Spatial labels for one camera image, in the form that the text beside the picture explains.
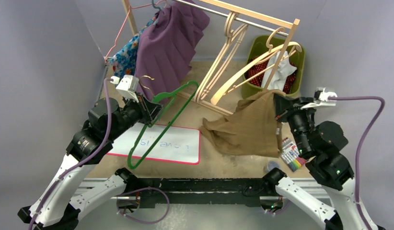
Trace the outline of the white garment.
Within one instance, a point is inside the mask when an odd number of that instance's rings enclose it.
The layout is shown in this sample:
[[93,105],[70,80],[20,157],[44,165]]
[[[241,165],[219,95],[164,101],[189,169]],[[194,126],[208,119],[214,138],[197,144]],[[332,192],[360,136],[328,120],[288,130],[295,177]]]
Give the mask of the white garment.
[[[275,64],[279,54],[280,54],[280,51],[278,51],[276,55],[272,56],[269,59],[267,67]],[[262,88],[264,88],[264,86],[266,85],[266,82],[270,76],[272,68],[273,67],[271,67],[270,69],[268,69],[267,71],[264,72],[263,80],[261,83]],[[283,90],[286,80],[287,80],[287,77],[290,76],[291,74],[295,73],[296,70],[297,70],[297,67],[290,64],[289,58],[287,58],[285,60],[281,60],[278,64],[277,70],[274,73],[267,89],[268,90]]]

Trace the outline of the red polka dot skirt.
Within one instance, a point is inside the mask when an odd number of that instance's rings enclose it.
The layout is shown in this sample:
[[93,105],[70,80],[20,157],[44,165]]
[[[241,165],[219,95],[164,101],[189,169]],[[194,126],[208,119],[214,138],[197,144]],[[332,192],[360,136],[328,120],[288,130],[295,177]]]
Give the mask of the red polka dot skirt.
[[[256,75],[255,78],[252,78],[249,83],[258,87],[261,87],[261,83],[263,80],[263,76],[264,76],[264,72],[259,74],[259,72],[263,71],[264,69],[267,68],[267,64],[268,64],[268,60],[258,64],[258,65],[254,65],[253,67],[251,67],[246,73],[245,73],[245,78],[251,78],[252,76]],[[296,80],[296,73],[297,70],[295,71],[295,73],[291,74],[290,76],[287,77],[284,89],[282,90],[284,93],[289,93],[291,90],[291,87],[293,85],[293,83]]]

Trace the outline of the tan garment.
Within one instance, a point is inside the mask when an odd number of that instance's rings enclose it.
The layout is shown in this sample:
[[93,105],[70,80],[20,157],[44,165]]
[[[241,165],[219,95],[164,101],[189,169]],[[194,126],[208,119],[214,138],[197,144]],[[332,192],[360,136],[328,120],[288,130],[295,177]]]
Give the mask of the tan garment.
[[285,93],[265,90],[242,99],[232,115],[215,121],[204,118],[199,130],[221,154],[278,158],[282,124],[275,119],[276,95],[285,96]]

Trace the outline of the beige plastic hanger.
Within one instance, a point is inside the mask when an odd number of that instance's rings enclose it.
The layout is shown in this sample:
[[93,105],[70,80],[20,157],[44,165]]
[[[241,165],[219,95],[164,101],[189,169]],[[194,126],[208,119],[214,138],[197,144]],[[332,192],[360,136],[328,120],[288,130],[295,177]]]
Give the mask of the beige plastic hanger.
[[242,87],[243,98],[262,90],[279,90],[294,95],[300,88],[305,50],[297,42],[270,35],[259,36],[251,47],[251,59],[214,93],[216,105],[233,90]]

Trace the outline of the purple garment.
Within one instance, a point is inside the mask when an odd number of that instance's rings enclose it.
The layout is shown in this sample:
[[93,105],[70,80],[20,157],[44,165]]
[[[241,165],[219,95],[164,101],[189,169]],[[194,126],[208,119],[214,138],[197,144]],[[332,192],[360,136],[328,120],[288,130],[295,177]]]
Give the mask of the purple garment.
[[157,23],[140,35],[135,76],[148,100],[172,92],[191,70],[196,46],[210,22],[201,9],[174,2],[157,12]]

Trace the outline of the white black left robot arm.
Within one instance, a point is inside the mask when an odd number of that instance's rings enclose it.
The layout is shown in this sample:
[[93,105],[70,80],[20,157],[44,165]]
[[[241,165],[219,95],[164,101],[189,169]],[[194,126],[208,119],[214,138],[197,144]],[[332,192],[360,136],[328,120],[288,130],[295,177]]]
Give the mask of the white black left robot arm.
[[137,94],[120,107],[113,98],[98,100],[88,113],[83,128],[69,143],[63,162],[52,182],[31,206],[18,211],[18,217],[31,230],[72,230],[80,220],[108,199],[131,196],[137,183],[133,174],[118,169],[110,178],[80,195],[76,191],[85,177],[113,147],[113,142],[136,123],[155,121],[162,105]]

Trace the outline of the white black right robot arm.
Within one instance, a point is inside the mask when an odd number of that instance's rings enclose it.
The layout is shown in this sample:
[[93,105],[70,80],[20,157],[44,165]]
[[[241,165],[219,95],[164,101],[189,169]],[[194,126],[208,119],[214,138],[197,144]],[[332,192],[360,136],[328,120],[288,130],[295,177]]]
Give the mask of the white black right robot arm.
[[300,157],[313,179],[329,195],[326,205],[297,186],[282,170],[274,168],[263,177],[269,195],[287,198],[317,221],[324,230],[378,230],[359,192],[359,166],[351,167],[341,150],[348,144],[341,126],[332,121],[314,123],[317,107],[335,106],[341,98],[317,91],[314,97],[274,97],[275,119],[288,123]]

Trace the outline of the pink-framed whiteboard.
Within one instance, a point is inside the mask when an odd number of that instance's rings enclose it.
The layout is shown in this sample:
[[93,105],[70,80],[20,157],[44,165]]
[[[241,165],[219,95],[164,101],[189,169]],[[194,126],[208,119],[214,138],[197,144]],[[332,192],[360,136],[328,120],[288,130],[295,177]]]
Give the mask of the pink-framed whiteboard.
[[[143,125],[137,123],[127,130],[114,141],[113,149],[108,154],[126,157],[142,128]],[[164,125],[154,125],[147,128],[132,157],[141,158],[164,128],[166,128]],[[171,126],[145,159],[191,165],[199,164],[200,140],[201,133],[195,128]]]

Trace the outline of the marker pen pack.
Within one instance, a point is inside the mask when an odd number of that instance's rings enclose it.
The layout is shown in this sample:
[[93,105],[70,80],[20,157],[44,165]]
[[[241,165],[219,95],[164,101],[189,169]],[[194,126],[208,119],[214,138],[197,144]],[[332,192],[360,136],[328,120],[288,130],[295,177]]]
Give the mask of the marker pen pack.
[[282,153],[280,157],[291,171],[295,172],[306,164],[307,160],[299,156],[298,148],[290,138],[284,138],[281,146]]

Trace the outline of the blue floral garment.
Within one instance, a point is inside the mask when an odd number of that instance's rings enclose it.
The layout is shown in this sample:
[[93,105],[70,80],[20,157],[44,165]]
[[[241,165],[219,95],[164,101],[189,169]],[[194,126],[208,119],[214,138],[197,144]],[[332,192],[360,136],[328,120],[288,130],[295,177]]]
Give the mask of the blue floral garment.
[[134,75],[136,69],[136,61],[138,56],[138,48],[140,35],[143,31],[156,21],[153,17],[148,23],[135,34],[115,55],[109,59],[112,67],[113,75],[123,78],[125,75]]

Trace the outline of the small blue round lid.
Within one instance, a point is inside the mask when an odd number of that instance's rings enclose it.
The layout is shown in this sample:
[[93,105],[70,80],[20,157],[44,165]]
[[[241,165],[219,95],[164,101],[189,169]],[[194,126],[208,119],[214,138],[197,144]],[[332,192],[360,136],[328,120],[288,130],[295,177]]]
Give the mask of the small blue round lid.
[[274,168],[280,169],[280,164],[277,161],[268,161],[267,165],[265,166],[266,172],[270,172]]

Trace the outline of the wooden clothes rack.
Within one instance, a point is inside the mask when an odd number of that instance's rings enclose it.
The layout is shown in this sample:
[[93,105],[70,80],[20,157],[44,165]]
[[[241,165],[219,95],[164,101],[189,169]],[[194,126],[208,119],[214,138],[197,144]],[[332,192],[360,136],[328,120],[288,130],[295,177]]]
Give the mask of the wooden clothes rack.
[[[191,7],[194,7],[194,8],[201,9],[207,15],[211,12],[211,9],[196,5],[191,0],[176,0],[174,2],[179,2],[182,4],[189,5]],[[210,1],[210,4],[217,6],[217,7],[224,8],[224,9],[228,10],[229,13],[231,11],[239,13],[239,15],[234,19],[234,21],[232,23],[233,30],[235,30],[240,25],[244,25],[244,24],[248,25],[248,27],[253,26],[253,27],[260,28],[260,29],[264,29],[265,23],[270,23],[270,24],[274,24],[277,26],[277,29],[271,29],[270,33],[272,34],[273,32],[276,32],[276,34],[284,35],[286,37],[287,42],[292,41],[292,36],[293,36],[293,34],[300,22],[298,19],[295,19],[293,22],[287,22],[287,21],[284,21],[284,20],[281,20],[281,19],[278,19],[275,17],[264,15],[262,13],[258,13],[258,12],[255,12],[255,11],[252,11],[249,9],[245,9],[245,8],[242,8],[239,6],[235,6],[235,5],[232,5],[232,4],[223,2],[223,1],[219,1],[219,0],[212,0],[212,1]],[[155,95],[151,100],[149,100],[153,103],[160,103],[163,105],[163,109],[161,110],[160,114],[158,115],[157,120],[161,117],[161,115],[163,115],[166,112],[166,110],[175,101],[177,96],[182,96],[182,97],[186,98],[187,102],[195,102],[193,98],[194,98],[201,82],[191,80],[191,81],[188,81],[187,83],[184,83],[184,79],[183,79],[180,83],[180,87],[178,87],[174,91],[161,92],[161,93]],[[142,85],[142,83],[139,79],[138,87],[141,85]],[[219,107],[218,104],[213,105],[210,102],[210,99],[212,98],[212,96],[214,95],[214,93],[216,91],[214,91],[212,88],[211,91],[208,93],[208,95],[205,97],[205,99],[203,99],[199,103],[196,103],[196,102],[195,103],[199,104],[209,110],[212,110],[218,114],[230,115],[231,111]]]

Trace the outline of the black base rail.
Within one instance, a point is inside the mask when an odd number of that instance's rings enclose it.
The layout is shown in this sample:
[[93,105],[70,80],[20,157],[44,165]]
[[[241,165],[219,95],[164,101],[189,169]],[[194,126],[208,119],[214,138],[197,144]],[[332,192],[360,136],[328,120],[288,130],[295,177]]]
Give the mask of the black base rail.
[[287,175],[273,169],[262,178],[140,178],[127,168],[115,171],[123,178],[125,193],[140,198],[140,208],[156,204],[244,205],[268,207],[266,196],[276,197],[276,186]]

